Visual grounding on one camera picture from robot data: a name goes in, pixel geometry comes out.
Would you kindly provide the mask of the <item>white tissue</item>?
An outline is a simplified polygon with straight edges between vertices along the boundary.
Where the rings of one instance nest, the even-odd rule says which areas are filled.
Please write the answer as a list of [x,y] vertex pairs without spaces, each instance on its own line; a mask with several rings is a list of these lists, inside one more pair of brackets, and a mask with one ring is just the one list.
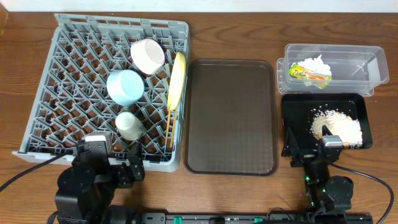
[[315,73],[331,76],[331,68],[329,65],[323,62],[321,55],[316,58],[306,58],[305,60],[300,61],[297,64]]

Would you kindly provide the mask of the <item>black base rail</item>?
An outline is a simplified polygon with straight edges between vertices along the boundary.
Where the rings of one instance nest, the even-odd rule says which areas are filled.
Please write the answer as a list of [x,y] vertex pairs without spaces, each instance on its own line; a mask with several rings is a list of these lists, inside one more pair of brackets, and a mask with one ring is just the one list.
[[253,224],[253,223],[347,223],[370,224],[369,215],[317,215],[313,218],[305,214],[276,211],[260,215],[243,214],[182,214],[145,213],[142,224]]

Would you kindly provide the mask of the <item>pink bowl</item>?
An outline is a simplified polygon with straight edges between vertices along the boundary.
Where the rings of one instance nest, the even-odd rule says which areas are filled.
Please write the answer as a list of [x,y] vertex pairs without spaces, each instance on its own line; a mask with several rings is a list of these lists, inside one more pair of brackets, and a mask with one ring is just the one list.
[[153,39],[143,39],[132,43],[130,51],[132,61],[145,74],[155,74],[165,63],[164,51]]

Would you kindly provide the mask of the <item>rice food scraps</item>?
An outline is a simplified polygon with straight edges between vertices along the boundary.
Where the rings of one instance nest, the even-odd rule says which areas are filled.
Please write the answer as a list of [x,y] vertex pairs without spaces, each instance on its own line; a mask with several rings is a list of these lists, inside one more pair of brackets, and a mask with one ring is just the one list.
[[339,136],[345,148],[359,148],[363,145],[359,121],[343,112],[337,110],[317,112],[310,127],[310,133],[315,139],[321,139],[323,126],[326,126],[332,135]]

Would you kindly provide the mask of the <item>brown serving tray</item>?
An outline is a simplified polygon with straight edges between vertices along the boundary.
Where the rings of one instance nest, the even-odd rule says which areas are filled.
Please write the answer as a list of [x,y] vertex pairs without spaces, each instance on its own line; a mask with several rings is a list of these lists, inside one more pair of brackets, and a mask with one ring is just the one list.
[[193,61],[185,167],[194,174],[272,175],[279,151],[274,85],[266,61]]

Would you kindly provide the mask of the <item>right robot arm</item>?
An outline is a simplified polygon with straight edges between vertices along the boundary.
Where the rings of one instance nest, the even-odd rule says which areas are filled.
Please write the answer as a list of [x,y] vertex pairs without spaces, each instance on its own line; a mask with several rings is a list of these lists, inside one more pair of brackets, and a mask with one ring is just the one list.
[[299,148],[299,140],[291,127],[285,129],[285,143],[281,156],[291,158],[291,167],[304,169],[305,190],[312,209],[305,213],[310,223],[348,223],[346,211],[351,209],[354,183],[348,177],[331,176],[328,166],[339,159],[343,141],[322,127],[316,149]]

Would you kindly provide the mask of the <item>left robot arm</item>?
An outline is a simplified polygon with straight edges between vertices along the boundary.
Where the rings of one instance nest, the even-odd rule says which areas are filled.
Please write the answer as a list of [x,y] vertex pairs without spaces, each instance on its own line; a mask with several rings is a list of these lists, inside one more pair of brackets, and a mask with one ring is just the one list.
[[59,223],[141,223],[133,208],[112,205],[116,189],[128,189],[144,180],[142,147],[128,152],[128,162],[112,165],[111,134],[91,133],[72,147],[72,166],[63,171],[55,195]]

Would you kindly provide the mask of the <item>yellow plate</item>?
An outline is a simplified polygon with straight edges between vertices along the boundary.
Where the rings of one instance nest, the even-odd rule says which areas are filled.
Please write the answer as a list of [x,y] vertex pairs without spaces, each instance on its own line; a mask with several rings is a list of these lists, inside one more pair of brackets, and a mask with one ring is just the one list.
[[185,82],[187,62],[183,53],[176,54],[172,74],[170,77],[169,92],[167,96],[167,110],[173,111],[177,108]]

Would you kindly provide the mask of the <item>grey dishwasher rack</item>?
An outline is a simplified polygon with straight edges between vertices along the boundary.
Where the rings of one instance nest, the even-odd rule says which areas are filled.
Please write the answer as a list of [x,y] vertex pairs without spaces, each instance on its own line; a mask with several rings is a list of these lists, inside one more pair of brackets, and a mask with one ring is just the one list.
[[[180,164],[184,101],[177,107],[173,149],[170,148],[167,93],[178,52],[190,56],[190,29],[184,21],[127,17],[56,14],[58,22],[40,79],[21,147],[15,155],[28,162],[52,159],[70,165],[65,151],[89,133],[110,132],[111,164],[120,164],[141,143],[147,171],[174,172]],[[144,95],[131,106],[121,106],[108,95],[106,80],[115,70],[137,71],[131,44],[153,39],[162,47],[164,65],[153,75],[142,74]],[[120,135],[115,120],[130,112],[142,121],[142,136],[128,141]]]

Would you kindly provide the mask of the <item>light blue bowl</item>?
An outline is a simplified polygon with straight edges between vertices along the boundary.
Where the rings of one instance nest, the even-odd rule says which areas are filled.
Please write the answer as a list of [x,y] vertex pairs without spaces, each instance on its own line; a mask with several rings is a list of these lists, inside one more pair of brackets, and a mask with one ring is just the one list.
[[131,106],[144,95],[144,81],[132,70],[112,71],[106,88],[111,99],[121,106]]

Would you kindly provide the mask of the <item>wooden chopstick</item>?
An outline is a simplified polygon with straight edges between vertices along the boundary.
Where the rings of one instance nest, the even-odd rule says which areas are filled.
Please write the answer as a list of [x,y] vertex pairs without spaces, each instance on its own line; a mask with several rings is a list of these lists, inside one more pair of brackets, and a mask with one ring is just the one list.
[[170,119],[171,119],[171,112],[168,111],[167,126],[166,126],[166,133],[165,133],[165,145],[166,145],[166,147],[167,147],[167,142],[168,142],[168,138],[169,138]]
[[177,109],[176,109],[176,110],[174,110],[174,120],[173,120],[171,140],[170,140],[170,148],[171,149],[173,149],[173,144],[174,144],[174,132],[175,132],[175,126],[177,123],[177,117],[178,117],[178,113],[177,113]]

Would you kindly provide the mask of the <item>white cup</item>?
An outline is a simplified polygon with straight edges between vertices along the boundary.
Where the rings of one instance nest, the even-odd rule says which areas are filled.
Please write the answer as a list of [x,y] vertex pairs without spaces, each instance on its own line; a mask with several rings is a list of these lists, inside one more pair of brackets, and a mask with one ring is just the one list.
[[120,135],[128,141],[136,140],[143,134],[142,122],[130,112],[118,114],[115,123]]

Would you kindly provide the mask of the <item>black waste tray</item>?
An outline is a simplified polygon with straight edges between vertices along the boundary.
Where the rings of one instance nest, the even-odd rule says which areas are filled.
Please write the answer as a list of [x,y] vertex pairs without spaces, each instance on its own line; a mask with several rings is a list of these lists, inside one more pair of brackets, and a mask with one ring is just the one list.
[[373,145],[364,98],[357,93],[287,94],[281,101],[284,129],[290,128],[299,149],[313,149],[318,142],[310,128],[316,115],[336,111],[359,121],[361,149]]

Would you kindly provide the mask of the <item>green snack wrapper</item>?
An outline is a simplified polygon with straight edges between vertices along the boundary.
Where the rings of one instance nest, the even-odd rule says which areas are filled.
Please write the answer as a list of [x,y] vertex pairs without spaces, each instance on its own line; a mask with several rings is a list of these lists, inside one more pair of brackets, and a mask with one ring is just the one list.
[[301,67],[296,63],[289,68],[289,75],[296,79],[302,80],[306,86],[315,85],[319,89],[325,89],[332,79],[331,75],[316,73]]

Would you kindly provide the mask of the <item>clear plastic bin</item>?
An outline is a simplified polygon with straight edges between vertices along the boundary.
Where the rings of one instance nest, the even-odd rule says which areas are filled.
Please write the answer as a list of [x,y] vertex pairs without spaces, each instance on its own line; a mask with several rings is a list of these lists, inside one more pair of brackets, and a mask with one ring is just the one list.
[[[329,66],[330,80],[300,80],[289,74],[295,64],[317,61]],[[358,93],[372,96],[389,81],[381,47],[365,45],[289,44],[277,61],[277,89],[288,93]]]

